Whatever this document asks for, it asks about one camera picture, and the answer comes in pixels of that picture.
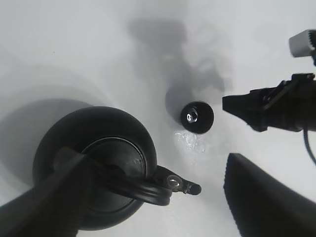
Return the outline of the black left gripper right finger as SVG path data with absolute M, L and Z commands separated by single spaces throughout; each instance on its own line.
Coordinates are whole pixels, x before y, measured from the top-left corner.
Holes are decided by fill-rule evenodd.
M 230 153 L 224 193 L 242 237 L 314 237 L 316 204 L 241 154 Z

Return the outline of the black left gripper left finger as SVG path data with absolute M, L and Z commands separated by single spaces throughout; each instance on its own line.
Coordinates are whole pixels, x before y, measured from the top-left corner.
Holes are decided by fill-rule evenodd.
M 75 237 L 82 225 L 98 164 L 87 155 L 62 148 L 53 173 L 1 206 L 2 237 Z

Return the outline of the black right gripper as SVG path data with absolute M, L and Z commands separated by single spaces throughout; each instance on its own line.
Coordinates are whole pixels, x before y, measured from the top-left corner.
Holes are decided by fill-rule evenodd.
M 277 87 L 222 98 L 222 109 L 255 131 L 275 127 L 289 131 L 316 129 L 316 75 L 293 74 Z

